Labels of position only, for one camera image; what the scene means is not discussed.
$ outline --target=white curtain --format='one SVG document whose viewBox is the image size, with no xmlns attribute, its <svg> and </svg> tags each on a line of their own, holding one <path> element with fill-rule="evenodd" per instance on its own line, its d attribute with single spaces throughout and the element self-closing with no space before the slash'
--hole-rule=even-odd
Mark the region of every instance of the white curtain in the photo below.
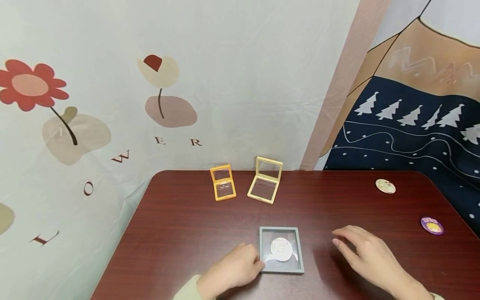
<svg viewBox="0 0 480 300">
<path fill-rule="evenodd" d="M 157 172 L 297 169 L 357 5 L 3 1 L 0 298 L 88 299 Z"/>
</svg>

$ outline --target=christmas tree pattern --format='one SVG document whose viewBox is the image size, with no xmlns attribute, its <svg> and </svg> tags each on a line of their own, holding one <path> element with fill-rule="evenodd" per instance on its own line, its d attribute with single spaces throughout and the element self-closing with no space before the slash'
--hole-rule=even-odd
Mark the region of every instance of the christmas tree pattern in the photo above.
<svg viewBox="0 0 480 300">
<path fill-rule="evenodd" d="M 464 106 L 464 104 L 460 104 L 456 108 L 452 109 L 448 114 L 444 115 L 444 117 L 438 121 L 437 124 L 439 124 L 440 127 L 445 127 L 446 125 L 457 127 L 456 122 L 460 121 L 462 106 Z"/>
<path fill-rule="evenodd" d="M 433 116 L 425 124 L 422 125 L 422 127 L 425 127 L 425 130 L 435 125 L 435 122 L 437 121 L 438 113 L 440 112 L 441 107 L 442 105 L 440 104 L 440 106 L 438 107 L 437 111 L 433 114 Z"/>
<path fill-rule="evenodd" d="M 387 118 L 387 119 L 393 120 L 393 115 L 395 114 L 395 111 L 400 105 L 401 101 L 402 99 L 399 99 L 397 102 L 390 105 L 389 107 L 382 109 L 382 112 L 379 112 L 378 114 L 376 114 L 376 116 L 379 117 L 378 119 L 383 120 L 383 118 Z"/>
<path fill-rule="evenodd" d="M 401 126 L 405 126 L 405 125 L 412 125 L 412 126 L 415 126 L 415 121 L 418 120 L 419 118 L 419 114 L 420 114 L 420 108 L 422 107 L 423 105 L 420 105 L 418 106 L 415 110 L 413 110 L 411 113 L 409 113 L 408 115 L 404 116 L 402 119 L 400 120 L 397 120 L 398 122 L 402 123 Z"/>
<path fill-rule="evenodd" d="M 363 104 L 359 106 L 355 112 L 357 112 L 358 116 L 361 116 L 362 114 L 371 114 L 372 113 L 372 108 L 375 105 L 374 102 L 377 101 L 377 94 L 378 92 L 375 92 L 370 98 L 367 99 Z"/>
<path fill-rule="evenodd" d="M 465 129 L 465 131 L 460 132 L 464 136 L 464 141 L 470 141 L 475 145 L 478 145 L 477 138 L 480 138 L 480 124 L 473 125 L 473 127 L 469 127 Z"/>
</svg>

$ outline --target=hand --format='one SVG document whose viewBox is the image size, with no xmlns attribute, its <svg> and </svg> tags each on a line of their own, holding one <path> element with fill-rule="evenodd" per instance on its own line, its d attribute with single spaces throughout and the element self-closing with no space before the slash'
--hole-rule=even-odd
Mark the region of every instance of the hand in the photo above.
<svg viewBox="0 0 480 300">
<path fill-rule="evenodd" d="M 433 299 L 423 285 L 402 268 L 383 240 L 352 225 L 336 229 L 333 234 L 346 238 L 357 248 L 355 254 L 344 242 L 333 239 L 352 269 L 372 284 L 398 300 Z"/>
<path fill-rule="evenodd" d="M 252 282 L 265 268 L 258 250 L 252 245 L 240 244 L 213 265 L 197 281 L 203 300 L 212 300 L 229 288 Z"/>
</svg>

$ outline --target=brown letter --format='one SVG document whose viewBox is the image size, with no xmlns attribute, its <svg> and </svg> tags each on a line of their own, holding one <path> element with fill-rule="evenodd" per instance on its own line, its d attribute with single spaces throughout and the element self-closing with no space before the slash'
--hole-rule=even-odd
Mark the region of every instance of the brown letter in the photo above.
<svg viewBox="0 0 480 300">
<path fill-rule="evenodd" d="M 200 141 L 196 139 L 190 139 L 190 142 L 192 143 L 192 146 L 195 146 L 195 144 L 197 144 L 197 146 L 203 146 L 203 145 L 200 145 Z"/>
<path fill-rule="evenodd" d="M 127 156 L 125 156 L 125 155 L 123 155 L 123 154 L 120 154 L 120 156 L 114 157 L 114 158 L 112 158 L 111 160 L 114 160 L 114 161 L 116 161 L 116 162 L 122 163 L 124 158 L 125 158 L 125 159 L 128 159 L 128 154 L 129 154 L 129 152 L 130 152 L 130 149 L 127 150 Z"/>
<path fill-rule="evenodd" d="M 51 240 L 52 240 L 54 237 L 56 237 L 59 233 L 60 233 L 60 231 L 57 230 L 57 234 L 54 235 L 53 237 L 51 237 L 49 240 L 44 240 L 43 238 L 40 237 L 40 235 L 37 235 L 36 238 L 34 238 L 33 240 L 31 240 L 31 242 L 37 241 L 37 242 L 39 242 L 40 244 L 42 244 L 41 247 L 43 247 L 46 243 L 48 243 L 49 241 L 51 241 Z"/>
<path fill-rule="evenodd" d="M 87 192 L 86 187 L 87 185 L 90 185 L 91 191 Z M 84 185 L 84 194 L 85 196 L 90 196 L 93 193 L 93 183 L 91 181 L 87 181 L 87 183 Z"/>
<path fill-rule="evenodd" d="M 157 144 L 165 145 L 165 142 L 163 141 L 163 137 L 156 137 L 155 136 L 155 139 L 156 139 Z"/>
</svg>

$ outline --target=square frame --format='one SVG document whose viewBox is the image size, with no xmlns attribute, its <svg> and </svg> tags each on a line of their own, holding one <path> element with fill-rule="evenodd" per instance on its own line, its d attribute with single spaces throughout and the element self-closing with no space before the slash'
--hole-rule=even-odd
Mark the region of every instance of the square frame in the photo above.
<svg viewBox="0 0 480 300">
<path fill-rule="evenodd" d="M 216 191 L 216 187 L 217 185 L 220 185 L 220 184 L 225 184 L 225 183 L 231 183 L 232 184 L 232 194 L 230 195 L 225 195 L 225 196 L 222 196 L 222 197 L 219 197 L 218 196 L 218 192 Z M 226 181 L 220 181 L 220 182 L 214 182 L 213 184 L 213 191 L 215 193 L 215 201 L 222 201 L 222 200 L 226 200 L 226 199 L 231 199 L 231 198 L 235 198 L 237 197 L 237 192 L 235 191 L 235 184 L 233 183 L 233 180 L 226 180 Z"/>
<path fill-rule="evenodd" d="M 252 194 L 253 186 L 255 185 L 257 179 L 262 179 L 262 180 L 265 180 L 265 181 L 268 181 L 268 182 L 271 182 L 271 183 L 275 184 L 275 189 L 273 191 L 271 199 L 266 199 L 266 198 L 263 198 L 263 197 Z M 269 178 L 266 178 L 266 177 L 263 177 L 263 176 L 255 175 L 255 177 L 253 178 L 252 184 L 250 185 L 250 188 L 248 189 L 247 197 L 255 199 L 255 200 L 259 200 L 259 201 L 262 201 L 262 202 L 265 202 L 265 203 L 268 203 L 268 204 L 273 204 L 273 202 L 275 201 L 276 191 L 278 190 L 279 184 L 280 184 L 280 182 L 278 182 L 277 180 L 272 180 L 272 179 L 269 179 Z"/>
<path fill-rule="evenodd" d="M 261 162 L 261 161 L 269 163 L 269 164 L 277 165 L 279 167 L 278 177 L 272 177 L 272 176 L 268 176 L 268 175 L 260 173 L 259 162 Z M 259 177 L 263 177 L 263 178 L 268 178 L 268 179 L 274 180 L 274 181 L 280 181 L 280 177 L 282 176 L 282 167 L 283 167 L 283 163 L 281 161 L 257 156 L 257 159 L 255 160 L 255 175 L 259 176 Z"/>
<path fill-rule="evenodd" d="M 300 236 L 299 236 L 299 229 L 298 227 L 273 227 L 273 226 L 260 226 L 260 257 L 264 256 L 264 244 L 263 244 L 263 232 L 266 230 L 274 230 L 274 231 L 288 231 L 288 232 L 295 232 L 295 238 L 297 239 L 297 248 L 299 250 L 298 257 L 300 263 L 300 269 L 292 269 L 292 270 L 285 270 L 285 269 L 274 269 L 265 267 L 262 273 L 283 273 L 283 274 L 304 274 L 305 268 L 303 266 L 303 256 L 301 254 L 301 246 L 300 246 Z"/>
<path fill-rule="evenodd" d="M 216 180 L 216 179 L 215 179 L 214 172 L 215 172 L 215 171 L 218 171 L 218 170 L 221 170 L 221 169 L 228 169 L 228 176 L 229 176 L 229 177 L 228 177 L 228 178 L 222 178 L 222 179 Z M 233 177 L 232 177 L 232 167 L 230 166 L 230 164 L 226 164 L 226 165 L 222 165 L 222 166 L 210 168 L 210 175 L 212 176 L 212 181 L 213 181 L 213 183 L 218 183 L 218 182 L 222 182 L 222 181 L 233 180 Z"/>
</svg>

